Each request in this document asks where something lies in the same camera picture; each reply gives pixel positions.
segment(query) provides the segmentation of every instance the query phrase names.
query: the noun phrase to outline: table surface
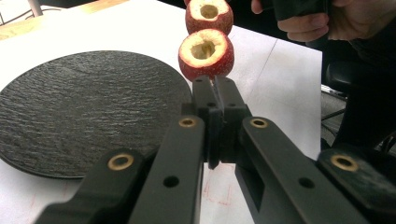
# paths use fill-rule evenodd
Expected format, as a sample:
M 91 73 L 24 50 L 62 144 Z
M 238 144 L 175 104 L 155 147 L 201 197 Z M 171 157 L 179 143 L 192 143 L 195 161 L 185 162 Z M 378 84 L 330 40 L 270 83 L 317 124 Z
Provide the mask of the table surface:
M 142 53 L 180 71 L 177 51 L 188 35 L 184 9 L 155 0 L 100 2 L 118 5 L 99 7 L 106 9 L 91 15 L 66 10 L 67 16 L 37 18 L 38 26 L 27 32 L 19 30 L 22 24 L 2 27 L 0 90 L 42 63 L 91 50 Z M 271 119 L 306 156 L 315 158 L 320 146 L 321 52 L 237 26 L 229 37 L 235 65 L 228 77 L 252 114 Z M 233 171 L 233 164 L 205 168 L 201 223 L 253 223 Z M 34 222 L 49 203 L 70 199 L 80 183 L 28 175 L 3 161 L 0 173 L 0 223 Z

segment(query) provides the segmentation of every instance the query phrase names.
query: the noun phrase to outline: wooden surface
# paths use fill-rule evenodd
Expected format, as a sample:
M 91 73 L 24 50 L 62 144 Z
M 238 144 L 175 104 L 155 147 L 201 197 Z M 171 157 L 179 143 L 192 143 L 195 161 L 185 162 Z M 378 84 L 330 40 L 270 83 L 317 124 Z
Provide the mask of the wooden surface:
M 55 16 L 69 18 L 72 20 L 73 17 L 75 17 L 76 15 L 91 14 L 127 1 L 128 0 L 98 0 L 78 7 L 71 7 L 69 9 L 65 9 L 64 11 L 60 12 L 59 15 Z M 48 23 L 46 21 L 51 20 L 53 17 L 54 16 L 50 17 L 43 15 L 26 21 L 18 21 L 4 26 L 0 26 L 0 40 L 11 38 L 16 35 L 24 35 L 29 32 L 39 30 L 47 26 Z

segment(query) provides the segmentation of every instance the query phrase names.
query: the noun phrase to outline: finger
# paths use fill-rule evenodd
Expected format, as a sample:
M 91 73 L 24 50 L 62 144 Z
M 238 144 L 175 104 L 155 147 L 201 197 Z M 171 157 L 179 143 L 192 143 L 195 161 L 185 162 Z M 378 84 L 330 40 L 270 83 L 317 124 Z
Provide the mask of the finger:
M 251 0 L 251 11 L 255 14 L 262 13 L 262 3 L 260 2 L 260 0 Z
M 324 26 L 318 28 L 314 31 L 303 32 L 303 33 L 288 33 L 288 39 L 299 41 L 299 42 L 309 42 L 316 39 L 319 39 L 323 35 L 326 35 L 329 32 L 329 26 Z
M 279 21 L 277 27 L 285 32 L 302 33 L 317 30 L 328 22 L 329 16 L 326 13 L 316 13 Z
M 353 0 L 332 0 L 332 4 L 335 7 L 345 7 L 349 4 L 351 4 Z

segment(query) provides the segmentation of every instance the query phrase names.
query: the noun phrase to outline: black slate plate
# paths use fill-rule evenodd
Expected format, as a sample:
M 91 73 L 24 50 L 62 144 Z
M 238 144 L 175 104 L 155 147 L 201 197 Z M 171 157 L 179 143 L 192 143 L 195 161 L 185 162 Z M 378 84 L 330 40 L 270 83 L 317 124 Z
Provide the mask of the black slate plate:
M 0 157 L 34 175 L 83 177 L 108 150 L 155 153 L 191 101 L 171 66 L 126 51 L 91 51 L 40 64 L 0 92 Z

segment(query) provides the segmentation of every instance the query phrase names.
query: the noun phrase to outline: apple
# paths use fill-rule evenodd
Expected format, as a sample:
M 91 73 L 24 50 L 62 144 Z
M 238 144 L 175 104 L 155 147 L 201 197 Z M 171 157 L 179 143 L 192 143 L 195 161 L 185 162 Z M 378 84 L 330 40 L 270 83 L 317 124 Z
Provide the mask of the apple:
M 191 0 L 185 20 L 189 35 L 204 29 L 218 29 L 228 35 L 233 28 L 233 10 L 225 0 Z
M 187 36 L 178 50 L 183 76 L 193 81 L 199 76 L 226 77 L 233 69 L 234 53 L 230 38 L 222 31 L 204 29 Z

